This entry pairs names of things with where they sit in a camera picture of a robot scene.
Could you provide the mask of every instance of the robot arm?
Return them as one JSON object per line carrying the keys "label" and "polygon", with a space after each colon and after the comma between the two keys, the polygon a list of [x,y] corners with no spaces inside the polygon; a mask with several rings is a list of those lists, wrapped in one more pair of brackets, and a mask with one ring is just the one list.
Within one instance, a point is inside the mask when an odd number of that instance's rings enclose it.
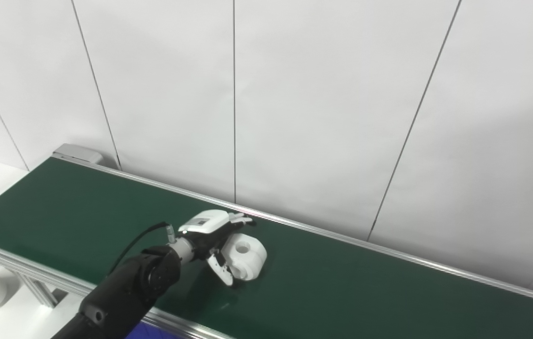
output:
{"label": "robot arm", "polygon": [[181,226],[168,245],[144,249],[111,272],[80,303],[79,312],[53,339],[122,339],[176,283],[181,266],[192,260],[218,262],[231,274],[219,250],[228,237],[252,219],[222,210],[204,211]]}

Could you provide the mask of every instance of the metal frame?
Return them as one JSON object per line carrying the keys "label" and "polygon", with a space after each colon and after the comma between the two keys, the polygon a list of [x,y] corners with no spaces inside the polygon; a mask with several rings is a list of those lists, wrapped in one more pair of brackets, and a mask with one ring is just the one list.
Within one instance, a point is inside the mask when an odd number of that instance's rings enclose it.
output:
{"label": "metal frame", "polygon": [[19,279],[28,287],[30,292],[34,295],[36,300],[40,302],[41,305],[49,307],[49,308],[55,308],[59,301],[53,293],[51,293],[51,290],[45,285],[44,282],[38,281],[36,279],[33,279],[25,274],[19,273],[17,271],[12,271],[13,274],[17,275]]}
{"label": "metal frame", "polygon": [[[68,161],[70,163],[75,163],[80,166],[92,168],[97,171],[105,172],[105,173],[108,173],[114,176],[119,176],[121,178],[127,178],[135,182],[144,183],[146,185],[155,186],[161,189],[165,189],[167,191],[172,191],[175,193],[186,195],[188,197],[193,197],[193,198],[205,201],[205,202],[211,202],[215,205],[222,206],[224,208],[230,208],[231,210],[238,210],[239,212],[243,212],[245,214],[253,215],[255,217],[259,217],[263,219],[268,219],[276,223],[295,227],[297,229],[305,230],[307,232],[312,232],[314,234],[320,234],[322,236],[327,236],[329,238],[347,242],[348,244],[356,245],[364,249],[370,249],[370,250],[373,250],[379,253],[383,253],[385,255],[393,256],[395,258],[407,260],[414,264],[419,264],[421,266],[433,268],[441,272],[457,275],[459,277],[464,277],[465,279],[471,279],[472,281],[476,281],[478,283],[485,283],[486,285],[501,288],[502,290],[514,292],[517,294],[521,294],[523,296],[533,298],[532,290],[519,287],[516,285],[512,285],[510,283],[502,282],[496,279],[492,279],[489,277],[485,277],[483,275],[479,275],[479,274],[467,272],[465,270],[460,270],[458,268],[454,268],[451,266],[439,264],[438,262],[426,260],[426,259],[414,256],[414,255],[409,255],[407,253],[402,253],[400,251],[388,249],[386,247],[372,244],[370,242],[366,242],[363,240],[351,238],[350,236],[345,236],[343,234],[338,234],[338,233],[331,232],[328,230],[319,229],[314,226],[299,223],[297,221],[293,221],[290,219],[277,217],[276,215],[260,212],[259,210],[246,208],[244,206],[240,206],[232,202],[226,202],[224,200],[220,200],[217,198],[212,198],[212,197],[202,195],[199,193],[187,191],[179,187],[174,187],[174,186],[166,185],[164,183],[156,182],[154,180],[141,178],[133,174],[121,172],[121,171],[118,171],[112,168],[97,165],[95,163],[90,163],[88,161],[78,160],[76,158],[68,156],[67,154],[54,153],[53,157],[57,159],[61,159],[63,161]],[[73,277],[72,275],[59,272],[48,266],[43,266],[31,260],[27,260],[21,256],[13,255],[12,253],[3,251],[1,249],[0,249],[0,265],[6,268],[9,268],[11,270],[14,270],[16,272],[19,272],[21,274],[27,275],[28,277],[31,277],[32,279],[36,279],[39,282],[50,283],[51,285],[54,285],[61,290],[64,290],[66,292],[72,292],[73,294],[77,294],[82,297],[86,296],[95,287],[95,285],[92,283],[82,281],[81,279],[77,277]],[[205,326],[202,326],[194,322],[189,322],[185,319],[163,312],[157,308],[153,308],[145,316],[144,322],[148,324],[152,324],[159,328],[162,328],[163,330],[166,330],[170,333],[173,333],[185,339],[233,339],[233,337],[225,335],[221,332],[212,330],[210,328],[206,328]]]}

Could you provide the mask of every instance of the green conveyor belt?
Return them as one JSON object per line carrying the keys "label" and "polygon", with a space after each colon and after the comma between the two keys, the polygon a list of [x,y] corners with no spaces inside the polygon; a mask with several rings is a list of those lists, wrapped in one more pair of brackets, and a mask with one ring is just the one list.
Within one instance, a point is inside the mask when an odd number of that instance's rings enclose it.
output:
{"label": "green conveyor belt", "polygon": [[[214,208],[50,158],[0,196],[0,249],[97,284],[141,230]],[[257,280],[193,262],[157,307],[237,339],[533,339],[532,298],[265,219],[243,232],[268,251]]]}

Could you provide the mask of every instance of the black cable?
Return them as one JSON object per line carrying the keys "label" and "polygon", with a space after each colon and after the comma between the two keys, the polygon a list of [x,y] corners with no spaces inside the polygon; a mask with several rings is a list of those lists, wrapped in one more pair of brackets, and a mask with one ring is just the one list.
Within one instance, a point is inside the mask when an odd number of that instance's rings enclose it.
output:
{"label": "black cable", "polygon": [[153,231],[153,230],[157,230],[159,228],[162,228],[162,227],[168,227],[170,226],[170,224],[167,224],[165,223],[164,221],[161,222],[161,223],[158,223],[158,224],[155,224],[154,226],[150,226],[148,227],[146,230],[144,230],[143,232],[141,232],[133,241],[131,241],[131,243],[124,249],[124,251],[122,251],[122,253],[120,254],[120,256],[118,257],[118,259],[116,259],[116,262],[114,262],[112,268],[110,268],[110,272],[107,273],[107,275],[109,275],[110,273],[114,272],[114,270],[116,269],[116,267],[118,266],[118,264],[120,263],[120,260],[122,260],[122,258],[124,258],[124,256],[126,255],[126,253],[137,243],[137,241],[139,241],[140,238],[143,238],[143,236],[145,234],[148,234],[149,232]]}

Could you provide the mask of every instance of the part hole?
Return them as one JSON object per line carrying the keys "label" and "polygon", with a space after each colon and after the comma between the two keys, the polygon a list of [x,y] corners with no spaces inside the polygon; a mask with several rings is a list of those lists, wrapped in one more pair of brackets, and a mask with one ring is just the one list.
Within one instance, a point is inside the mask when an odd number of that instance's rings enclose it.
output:
{"label": "part hole", "polygon": [[239,253],[248,253],[248,251],[250,251],[250,244],[245,241],[239,241],[237,244],[235,244],[235,249]]}

